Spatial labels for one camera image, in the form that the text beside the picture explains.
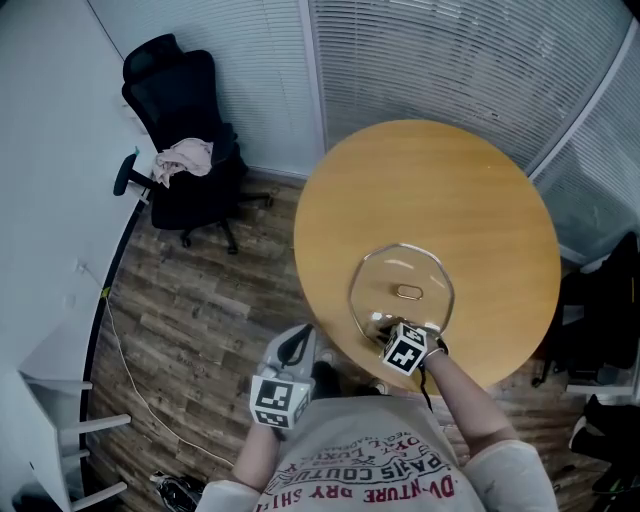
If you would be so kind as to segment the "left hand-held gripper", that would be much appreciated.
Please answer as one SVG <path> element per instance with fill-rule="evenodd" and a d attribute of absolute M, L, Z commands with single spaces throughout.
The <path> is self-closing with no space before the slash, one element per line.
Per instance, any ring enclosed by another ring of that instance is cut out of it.
<path fill-rule="evenodd" d="M 255 423 L 293 429 L 311 402 L 317 344 L 312 324 L 292 327 L 271 340 L 252 377 L 249 407 Z"/>

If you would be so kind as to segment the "white window blind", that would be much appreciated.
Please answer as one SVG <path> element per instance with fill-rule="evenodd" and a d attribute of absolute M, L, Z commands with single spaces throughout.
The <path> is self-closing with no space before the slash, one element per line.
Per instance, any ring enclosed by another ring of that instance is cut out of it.
<path fill-rule="evenodd" d="M 528 166 L 605 72 L 624 0 L 310 0 L 326 136 L 422 119 Z"/>
<path fill-rule="evenodd" d="M 559 244 L 588 260 L 640 232 L 640 96 L 603 97 L 534 184 Z"/>
<path fill-rule="evenodd" d="M 254 168 L 307 177 L 324 153 L 301 0 L 89 0 L 122 56 L 163 34 L 216 65 L 218 104 Z"/>

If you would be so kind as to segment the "person's left forearm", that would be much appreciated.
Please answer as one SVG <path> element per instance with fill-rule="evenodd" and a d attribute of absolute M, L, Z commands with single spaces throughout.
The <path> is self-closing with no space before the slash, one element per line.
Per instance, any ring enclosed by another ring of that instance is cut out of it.
<path fill-rule="evenodd" d="M 253 423 L 232 469 L 234 479 L 263 492 L 277 468 L 281 441 L 277 429 Z"/>

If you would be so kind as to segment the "person's right forearm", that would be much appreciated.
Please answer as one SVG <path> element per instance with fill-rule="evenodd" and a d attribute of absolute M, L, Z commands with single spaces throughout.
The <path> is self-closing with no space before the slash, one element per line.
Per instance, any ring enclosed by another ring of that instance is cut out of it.
<path fill-rule="evenodd" d="M 518 440 L 507 416 L 491 396 L 438 349 L 424 360 L 473 457 L 503 441 Z"/>

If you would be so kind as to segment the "pink crumpled cloth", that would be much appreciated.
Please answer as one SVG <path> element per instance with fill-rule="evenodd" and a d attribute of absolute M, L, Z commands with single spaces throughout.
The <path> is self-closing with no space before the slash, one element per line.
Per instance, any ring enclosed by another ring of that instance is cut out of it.
<path fill-rule="evenodd" d="M 207 175 L 212 167 L 213 147 L 212 142 L 198 138 L 177 142 L 156 155 L 151 167 L 153 179 L 169 188 L 171 177 L 177 173 L 187 172 L 196 177 Z"/>

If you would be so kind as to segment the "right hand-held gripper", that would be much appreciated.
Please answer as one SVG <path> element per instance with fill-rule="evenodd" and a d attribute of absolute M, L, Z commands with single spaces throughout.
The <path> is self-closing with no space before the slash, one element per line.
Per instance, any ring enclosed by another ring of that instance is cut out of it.
<path fill-rule="evenodd" d="M 426 330 L 403 322 L 376 330 L 372 340 L 384 349 L 383 363 L 406 376 L 413 374 L 428 352 Z"/>

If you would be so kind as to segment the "black office chair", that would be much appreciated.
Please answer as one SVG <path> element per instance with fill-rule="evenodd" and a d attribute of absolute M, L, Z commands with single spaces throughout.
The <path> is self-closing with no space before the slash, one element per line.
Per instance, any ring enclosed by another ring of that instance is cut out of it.
<path fill-rule="evenodd" d="M 170 187 L 157 183 L 134 168 L 135 155 L 128 155 L 118 171 L 113 193 L 121 196 L 135 183 L 151 193 L 151 222 L 163 230 L 180 231 L 183 246 L 191 244 L 190 233 L 210 224 L 224 231 L 228 251 L 238 251 L 228 220 L 247 201 L 272 205 L 268 193 L 244 193 L 248 172 L 237 135 L 222 120 L 216 95 L 216 68 L 205 50 L 183 51 L 173 34 L 153 38 L 133 50 L 123 65 L 122 96 L 149 134 L 157 154 L 186 138 L 214 144 L 212 167 L 202 177 L 180 172 Z"/>
<path fill-rule="evenodd" d="M 543 384 L 550 371 L 571 379 L 609 385 L 633 367 L 640 345 L 640 246 L 634 232 L 623 236 L 591 272 L 561 280 L 558 303 L 543 338 Z"/>

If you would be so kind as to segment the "person's dark trousers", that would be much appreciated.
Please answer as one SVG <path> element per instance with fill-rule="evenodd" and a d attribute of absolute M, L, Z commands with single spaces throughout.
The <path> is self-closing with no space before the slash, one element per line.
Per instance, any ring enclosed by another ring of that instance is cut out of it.
<path fill-rule="evenodd" d="M 315 382 L 311 396 L 312 401 L 381 395 L 376 387 L 368 385 L 357 385 L 351 390 L 345 391 L 342 386 L 341 374 L 326 361 L 314 363 L 311 377 Z"/>

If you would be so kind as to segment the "person's printed beige shirt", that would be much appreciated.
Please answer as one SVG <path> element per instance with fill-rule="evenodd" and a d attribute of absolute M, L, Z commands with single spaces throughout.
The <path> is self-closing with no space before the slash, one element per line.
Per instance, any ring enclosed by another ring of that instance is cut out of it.
<path fill-rule="evenodd" d="M 418 399 L 312 402 L 262 492 L 209 483 L 196 512 L 558 512 L 536 449 L 500 441 L 459 465 Z"/>

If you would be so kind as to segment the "white furniture frame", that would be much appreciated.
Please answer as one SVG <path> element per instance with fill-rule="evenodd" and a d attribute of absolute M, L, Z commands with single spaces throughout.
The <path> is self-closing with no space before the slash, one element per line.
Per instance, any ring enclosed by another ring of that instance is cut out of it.
<path fill-rule="evenodd" d="M 81 435 L 124 426 L 131 416 L 121 414 L 98 420 L 78 421 L 64 427 L 58 426 L 48 414 L 33 391 L 35 386 L 47 391 L 71 395 L 93 388 L 89 381 L 40 380 L 24 376 L 19 371 L 8 375 L 8 402 L 10 439 L 15 443 L 21 459 L 31 468 L 37 482 L 62 512 L 82 512 L 104 502 L 127 489 L 120 481 L 101 491 L 73 501 L 69 493 L 65 469 L 90 455 L 87 449 L 63 455 L 61 437 Z"/>

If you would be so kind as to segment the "octagonal glass lid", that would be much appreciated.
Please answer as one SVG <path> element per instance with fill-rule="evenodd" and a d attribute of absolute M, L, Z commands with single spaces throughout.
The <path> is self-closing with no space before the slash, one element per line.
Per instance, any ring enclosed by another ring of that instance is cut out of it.
<path fill-rule="evenodd" d="M 371 321 L 407 323 L 440 339 L 452 316 L 455 291 L 435 255 L 395 243 L 360 261 L 349 284 L 348 300 L 357 329 L 371 342 L 365 333 Z"/>

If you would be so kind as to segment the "dark crumpled bag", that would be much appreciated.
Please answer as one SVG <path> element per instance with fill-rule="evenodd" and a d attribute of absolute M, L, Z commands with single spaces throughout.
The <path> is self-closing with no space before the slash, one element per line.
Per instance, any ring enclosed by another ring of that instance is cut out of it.
<path fill-rule="evenodd" d="M 190 476 L 175 477 L 161 471 L 156 471 L 149 479 L 169 512 L 196 511 L 205 488 L 203 482 Z"/>

